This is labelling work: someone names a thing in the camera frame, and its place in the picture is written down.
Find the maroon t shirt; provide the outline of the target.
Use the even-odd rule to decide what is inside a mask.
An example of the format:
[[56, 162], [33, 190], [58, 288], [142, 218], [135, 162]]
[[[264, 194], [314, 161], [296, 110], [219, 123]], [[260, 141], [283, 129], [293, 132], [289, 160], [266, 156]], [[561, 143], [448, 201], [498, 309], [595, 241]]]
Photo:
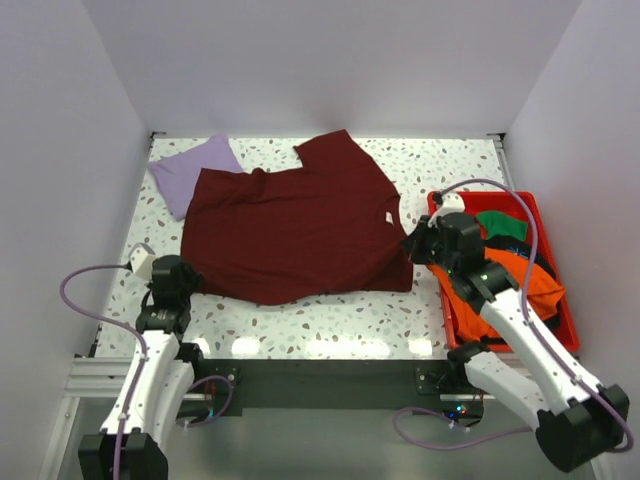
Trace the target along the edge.
[[373, 158], [344, 130], [295, 151], [295, 169], [201, 171], [181, 241], [200, 292], [279, 305], [409, 291], [400, 195]]

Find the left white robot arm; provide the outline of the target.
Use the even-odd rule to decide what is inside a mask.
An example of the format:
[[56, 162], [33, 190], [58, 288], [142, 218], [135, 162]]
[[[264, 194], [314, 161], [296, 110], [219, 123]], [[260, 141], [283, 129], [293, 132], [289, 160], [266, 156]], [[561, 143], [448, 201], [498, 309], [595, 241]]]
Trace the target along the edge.
[[133, 248], [127, 268], [147, 282], [132, 329], [136, 347], [100, 431], [80, 441], [84, 479], [166, 479], [166, 443], [182, 399], [207, 380], [200, 347], [183, 341], [200, 275], [179, 256], [158, 257], [145, 244]]

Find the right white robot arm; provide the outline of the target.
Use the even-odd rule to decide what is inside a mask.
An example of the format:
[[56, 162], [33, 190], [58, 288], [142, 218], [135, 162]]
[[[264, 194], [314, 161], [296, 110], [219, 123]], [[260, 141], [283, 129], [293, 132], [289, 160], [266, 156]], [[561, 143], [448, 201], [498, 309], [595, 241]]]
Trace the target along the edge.
[[563, 472], [633, 448], [627, 394], [618, 385], [605, 386], [552, 335], [518, 282], [487, 257], [471, 215], [424, 216], [403, 247], [411, 262], [439, 267], [454, 293], [501, 335], [528, 371], [522, 375], [473, 343], [448, 354], [445, 379], [452, 390], [476, 387], [493, 395], [526, 423]]

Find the green t shirt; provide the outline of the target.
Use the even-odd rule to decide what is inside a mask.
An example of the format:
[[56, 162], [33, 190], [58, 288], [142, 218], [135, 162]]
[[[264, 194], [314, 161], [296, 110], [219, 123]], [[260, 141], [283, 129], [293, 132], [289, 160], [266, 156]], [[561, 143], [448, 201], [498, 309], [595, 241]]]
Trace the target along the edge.
[[476, 220], [484, 228], [486, 238], [509, 236], [525, 241], [528, 235], [528, 224], [500, 211], [489, 210], [476, 215]]

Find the black t shirt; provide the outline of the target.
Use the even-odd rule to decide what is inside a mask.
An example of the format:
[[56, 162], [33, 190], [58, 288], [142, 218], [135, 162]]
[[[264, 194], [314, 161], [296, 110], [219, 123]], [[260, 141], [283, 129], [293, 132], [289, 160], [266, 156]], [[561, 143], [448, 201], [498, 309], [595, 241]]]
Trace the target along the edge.
[[[485, 253], [494, 262], [503, 265], [511, 276], [524, 285], [532, 249], [523, 241], [509, 236], [495, 236], [485, 241]], [[557, 281], [549, 262], [539, 253], [534, 257], [534, 268], [529, 282], [527, 299], [538, 317], [551, 330], [560, 327], [558, 304], [565, 295], [565, 288]], [[500, 334], [481, 317], [475, 320], [475, 339], [486, 343], [502, 343]]]

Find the orange t shirt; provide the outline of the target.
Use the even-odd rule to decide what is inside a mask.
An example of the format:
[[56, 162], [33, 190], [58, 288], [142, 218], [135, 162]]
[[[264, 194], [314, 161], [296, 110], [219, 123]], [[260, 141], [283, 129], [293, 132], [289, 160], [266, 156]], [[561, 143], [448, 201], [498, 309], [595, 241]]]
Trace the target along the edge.
[[[524, 284], [524, 278], [529, 264], [528, 256], [522, 256], [508, 250], [486, 247], [486, 257], [500, 263], [518, 282]], [[465, 343], [483, 341], [488, 344], [503, 342], [500, 334], [491, 327], [479, 314], [455, 293], [449, 275], [437, 265], [428, 265], [429, 271], [438, 279], [446, 296], [449, 298], [453, 313], [457, 318], [456, 335]], [[529, 282], [527, 299], [538, 317], [545, 323], [555, 321], [558, 317], [558, 303], [563, 299], [566, 289], [558, 283], [552, 275], [538, 264], [534, 265]]]

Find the folded lilac t shirt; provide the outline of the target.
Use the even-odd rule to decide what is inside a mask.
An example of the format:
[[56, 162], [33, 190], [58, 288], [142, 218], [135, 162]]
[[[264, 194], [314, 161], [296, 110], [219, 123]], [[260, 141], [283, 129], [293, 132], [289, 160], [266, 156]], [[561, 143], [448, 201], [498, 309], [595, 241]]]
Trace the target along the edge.
[[225, 134], [211, 136], [187, 151], [150, 162], [148, 169], [169, 213], [178, 221], [186, 216], [202, 169], [243, 172]]

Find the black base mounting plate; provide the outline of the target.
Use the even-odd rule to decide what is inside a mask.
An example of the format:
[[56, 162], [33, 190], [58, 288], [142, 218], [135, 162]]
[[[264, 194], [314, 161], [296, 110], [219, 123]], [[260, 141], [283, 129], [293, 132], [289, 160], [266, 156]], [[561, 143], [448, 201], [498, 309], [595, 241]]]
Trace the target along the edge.
[[202, 386], [180, 419], [201, 421], [246, 409], [434, 410], [448, 420], [479, 420], [487, 397], [445, 360], [203, 360]]

